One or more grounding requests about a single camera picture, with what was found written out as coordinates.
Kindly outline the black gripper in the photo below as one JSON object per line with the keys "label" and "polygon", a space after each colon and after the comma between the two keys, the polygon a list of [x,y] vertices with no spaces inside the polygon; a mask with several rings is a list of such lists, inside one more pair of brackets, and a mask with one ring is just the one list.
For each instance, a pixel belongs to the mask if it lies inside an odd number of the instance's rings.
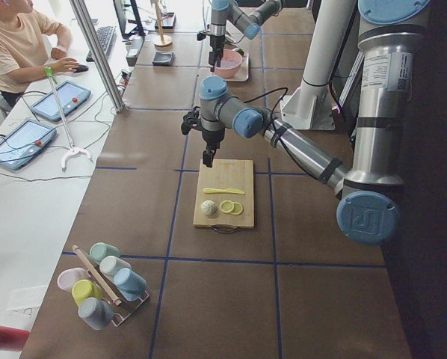
{"label": "black gripper", "polygon": [[187,135],[192,129],[201,132],[206,142],[203,151],[203,164],[211,168],[217,149],[224,139],[224,125],[219,121],[206,120],[200,114],[200,107],[194,106],[184,117],[181,125],[183,135]]}
{"label": "black gripper", "polygon": [[210,38],[212,51],[209,53],[209,66],[212,73],[215,71],[215,66],[218,64],[219,56],[222,56],[224,53],[225,31],[225,25],[210,24],[207,26],[206,30],[197,33],[198,41],[203,40],[205,37]]}

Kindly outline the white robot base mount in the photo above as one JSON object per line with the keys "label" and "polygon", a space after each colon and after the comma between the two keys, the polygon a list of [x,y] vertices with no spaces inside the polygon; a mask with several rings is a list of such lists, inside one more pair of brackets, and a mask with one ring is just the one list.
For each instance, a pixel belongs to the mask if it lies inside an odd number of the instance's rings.
{"label": "white robot base mount", "polygon": [[295,129],[335,129],[328,87],[356,6],[355,0],[321,1],[300,86],[280,106]]}

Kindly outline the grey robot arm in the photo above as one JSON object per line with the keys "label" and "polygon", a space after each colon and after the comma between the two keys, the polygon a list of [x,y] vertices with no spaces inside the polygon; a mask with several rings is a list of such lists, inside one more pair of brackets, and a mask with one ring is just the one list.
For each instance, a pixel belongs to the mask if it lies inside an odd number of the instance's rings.
{"label": "grey robot arm", "polygon": [[[318,9],[300,86],[283,97],[279,111],[249,105],[231,94],[219,76],[200,85],[200,106],[188,112],[183,134],[200,131],[211,166],[229,129],[243,138],[261,135],[307,174],[333,189],[339,199],[336,220],[355,242],[382,245],[398,231],[397,172],[403,116],[413,58],[425,37],[429,1],[323,1]],[[360,83],[351,167],[312,141],[309,131],[332,131],[327,97],[345,36],[360,22],[358,54],[346,82]]]}
{"label": "grey robot arm", "polygon": [[211,49],[208,62],[213,73],[221,65],[226,42],[226,23],[232,23],[249,40],[260,31],[262,25],[283,9],[285,2],[280,0],[264,1],[250,15],[247,15],[237,1],[215,0],[211,4],[210,23],[197,35],[197,40],[209,37]]}

